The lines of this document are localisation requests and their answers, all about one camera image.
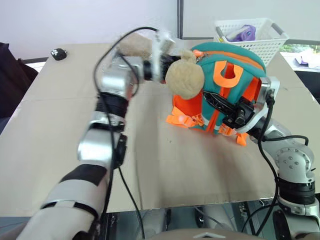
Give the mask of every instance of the white wall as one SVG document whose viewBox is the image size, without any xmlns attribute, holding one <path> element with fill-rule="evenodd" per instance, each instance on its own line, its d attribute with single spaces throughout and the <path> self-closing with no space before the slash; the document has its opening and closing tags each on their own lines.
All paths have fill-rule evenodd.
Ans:
<svg viewBox="0 0 320 240">
<path fill-rule="evenodd" d="M 16 58 L 47 57 L 60 44 L 102 43 L 135 27 L 177 35 L 176 0 L 2 0 L 0 42 Z"/>
<path fill-rule="evenodd" d="M 214 20 L 269 18 L 290 39 L 320 41 L 320 0 L 184 0 L 183 37 L 212 37 Z"/>
</svg>

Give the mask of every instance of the teal backpack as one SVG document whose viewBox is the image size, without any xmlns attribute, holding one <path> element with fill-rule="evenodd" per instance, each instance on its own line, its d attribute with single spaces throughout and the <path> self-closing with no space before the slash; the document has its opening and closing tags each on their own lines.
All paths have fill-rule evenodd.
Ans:
<svg viewBox="0 0 320 240">
<path fill-rule="evenodd" d="M 215 101 L 212 98 L 214 94 L 233 105 L 239 101 L 253 104 L 260 91 L 260 78 L 266 76 L 263 61 L 247 49 L 220 42 L 202 43 L 192 51 L 204 73 L 203 89 L 189 100 L 173 96 L 173 116 L 168 116 L 167 122 L 208 133 L 236 134 L 237 143 L 245 146 L 247 134 L 236 133 L 226 126 L 223 123 L 226 115 L 218 111 L 217 106 L 213 107 L 210 101 Z M 181 124 L 180 115 L 189 118 Z"/>
</svg>

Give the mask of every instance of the beige plush ball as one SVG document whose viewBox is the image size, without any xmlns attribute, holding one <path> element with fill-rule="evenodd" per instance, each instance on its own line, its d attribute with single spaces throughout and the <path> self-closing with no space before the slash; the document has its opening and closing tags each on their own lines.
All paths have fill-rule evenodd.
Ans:
<svg viewBox="0 0 320 240">
<path fill-rule="evenodd" d="M 199 65 L 180 59 L 169 67 L 165 82 L 173 94 L 188 100 L 194 98 L 203 88 L 205 75 Z"/>
</svg>

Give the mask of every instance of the cardboard surface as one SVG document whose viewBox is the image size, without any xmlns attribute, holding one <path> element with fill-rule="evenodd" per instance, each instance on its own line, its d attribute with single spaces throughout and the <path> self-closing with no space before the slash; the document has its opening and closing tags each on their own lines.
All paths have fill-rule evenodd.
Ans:
<svg viewBox="0 0 320 240">
<path fill-rule="evenodd" d="M 34 214 L 52 187 L 78 165 L 78 143 L 97 100 L 92 70 L 108 44 L 64 48 L 69 56 L 64 62 L 47 61 L 0 135 L 1 217 Z M 279 54 L 268 71 L 281 77 L 282 85 L 273 118 L 293 134 L 309 137 L 314 167 L 320 169 L 320 106 Z M 122 170 L 139 206 L 191 206 L 274 195 L 271 170 L 253 142 L 242 147 L 232 137 L 167 124 L 171 101 L 165 85 L 145 82 L 129 104 Z M 315 174 L 320 181 L 317 170 Z M 115 171 L 108 212 L 133 209 Z"/>
</svg>

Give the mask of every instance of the table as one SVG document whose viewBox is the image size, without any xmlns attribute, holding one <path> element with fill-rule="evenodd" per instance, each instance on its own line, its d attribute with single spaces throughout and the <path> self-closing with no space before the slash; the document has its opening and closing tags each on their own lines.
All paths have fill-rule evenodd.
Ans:
<svg viewBox="0 0 320 240">
<path fill-rule="evenodd" d="M 0 135 L 1 217 L 34 214 L 52 187 L 78 165 L 78 143 L 97 100 L 93 67 L 109 45 L 62 47 L 68 57 L 47 60 Z M 308 136 L 317 158 L 320 106 L 280 54 L 267 71 L 281 82 L 273 117 L 293 134 Z M 274 195 L 273 175 L 253 142 L 242 147 L 231 137 L 167 124 L 171 100 L 165 85 L 145 82 L 129 104 L 122 171 L 140 207 L 205 205 Z M 315 167 L 320 169 L 319 160 Z M 315 174 L 320 182 L 319 172 Z M 108 212 L 133 209 L 116 170 Z"/>
</svg>

